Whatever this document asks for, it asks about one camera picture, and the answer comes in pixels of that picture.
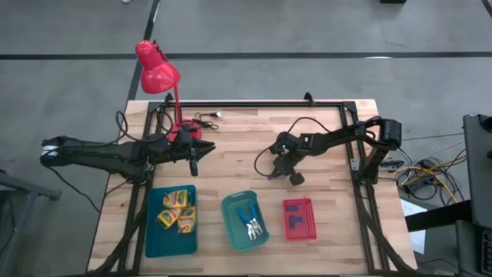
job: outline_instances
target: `robotic arm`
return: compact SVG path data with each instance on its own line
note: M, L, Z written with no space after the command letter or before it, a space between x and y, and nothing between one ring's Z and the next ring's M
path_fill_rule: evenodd
M367 130L373 126L379 126L379 140L367 135ZM296 173L294 167L304 157L321 155L331 147L353 141L363 141L373 147L369 156L361 161L361 170L357 178L361 183L376 184L379 165L384 157L389 151L396 150L401 145L401 123L392 119L374 117L326 134L307 133L297 137L282 132L269 148L272 154L278 156L274 160L274 170L268 178L286 175L290 176L292 185L300 185L304 182L304 177L301 173Z
M136 183L147 180L146 173L154 165L178 160L189 160L191 175L197 176L198 161L215 149L213 142L193 138L183 129L173 142L164 134L120 145L58 136L44 140L42 146L40 161L44 166L83 165L119 173Z

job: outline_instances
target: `red mesh basket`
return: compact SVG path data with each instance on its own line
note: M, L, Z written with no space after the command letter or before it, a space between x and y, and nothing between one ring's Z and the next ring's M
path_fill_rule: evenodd
M310 199L284 200L285 235L289 242L316 239L313 205Z

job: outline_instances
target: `blue plastic tray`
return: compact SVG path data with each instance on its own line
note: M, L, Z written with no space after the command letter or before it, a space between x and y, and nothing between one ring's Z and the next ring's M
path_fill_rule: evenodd
M187 189L191 193L189 203L196 207L197 217L194 231L189 234L178 234L178 224L164 229L157 221L157 216L165 209L162 199L166 193ZM194 185L180 185L170 188L151 189L148 193L147 205L147 238L145 241L145 256L147 258L170 255L193 254L197 251L198 207L197 189Z
M246 216L251 217L248 202L252 201L257 213L258 224L263 229L263 234L257 235L255 240L250 240L248 236L248 229L243 225L243 222L239 218L237 208L241 207ZM224 216L225 231L228 234L229 242L233 249L237 251L247 251L267 242L270 235L268 234L267 226L264 223L263 216L261 215L260 206L258 204L258 197L256 192L243 191L229 195L222 200L222 215Z

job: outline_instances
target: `wooden table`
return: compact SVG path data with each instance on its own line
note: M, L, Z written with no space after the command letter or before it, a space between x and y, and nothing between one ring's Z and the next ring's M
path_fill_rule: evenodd
M377 115L374 100L355 100L360 120ZM140 137L147 101L128 103L129 132ZM306 158L296 169L305 182L292 186L287 179L268 181L253 169L256 155L269 146L279 132L287 130L296 118L314 117L329 129L341 127L336 108L183 108L185 118L196 112L221 110L214 120L219 130L203 129L204 140L217 148L198 164L198 177L191 177L188 162L167 163L156 168L154 187L193 184L198 190L198 251L193 255L141 260L141 274L219 275L219 274L341 274L366 273L361 231L357 219L345 146L329 149L324 155ZM299 121L292 133L323 132L316 123ZM263 155L258 168L270 172L274 156ZM124 180L112 175L108 189ZM236 252L228 242L221 214L222 199L235 192L254 190L270 232L263 247ZM383 232L407 264L417 268L404 220L397 188L392 181L380 180L375 186ZM104 200L88 269L103 263L123 234L131 186L112 192ZM308 197L313 201L317 240L287 242L281 202ZM374 238L374 259L378 263ZM129 259L135 247L130 245Z

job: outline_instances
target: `blue handle pliers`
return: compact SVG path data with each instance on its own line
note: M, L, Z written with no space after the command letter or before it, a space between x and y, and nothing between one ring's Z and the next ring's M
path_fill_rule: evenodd
M250 200L248 202L249 209L251 210L251 217L252 219L248 218L246 214L244 213L244 210L239 207L237 208L239 217L241 218L241 221L243 222L244 226L248 227L248 235L250 240L256 239L256 234L261 234L263 233L263 230L261 229L261 226L258 224L256 221L256 210L254 209L254 204Z

